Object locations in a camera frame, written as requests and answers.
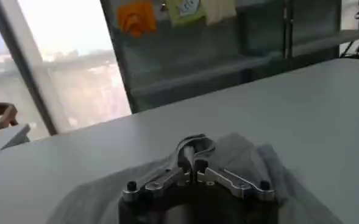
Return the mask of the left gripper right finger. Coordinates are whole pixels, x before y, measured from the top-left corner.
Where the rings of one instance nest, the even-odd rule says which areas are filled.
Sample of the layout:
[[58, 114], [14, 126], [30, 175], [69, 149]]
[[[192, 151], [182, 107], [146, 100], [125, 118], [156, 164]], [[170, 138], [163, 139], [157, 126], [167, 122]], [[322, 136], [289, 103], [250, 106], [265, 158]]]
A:
[[275, 199], [275, 190], [271, 189], [270, 182], [262, 180], [259, 184], [255, 184], [245, 177], [202, 159], [194, 162], [194, 181], [206, 186], [220, 186], [233, 197], [242, 200], [256, 198], [260, 201], [273, 201]]

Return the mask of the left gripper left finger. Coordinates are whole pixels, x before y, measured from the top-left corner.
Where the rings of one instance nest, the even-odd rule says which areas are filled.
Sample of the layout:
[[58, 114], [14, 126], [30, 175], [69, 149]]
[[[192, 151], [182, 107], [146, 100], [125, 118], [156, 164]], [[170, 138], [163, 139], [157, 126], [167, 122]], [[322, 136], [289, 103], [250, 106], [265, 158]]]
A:
[[173, 184], [192, 182], [194, 153], [194, 147], [182, 147], [178, 151], [176, 163], [172, 168], [155, 169], [139, 179], [128, 181], [123, 189], [122, 199], [124, 201], [137, 201], [143, 193], [151, 194], [153, 198], [159, 198]]

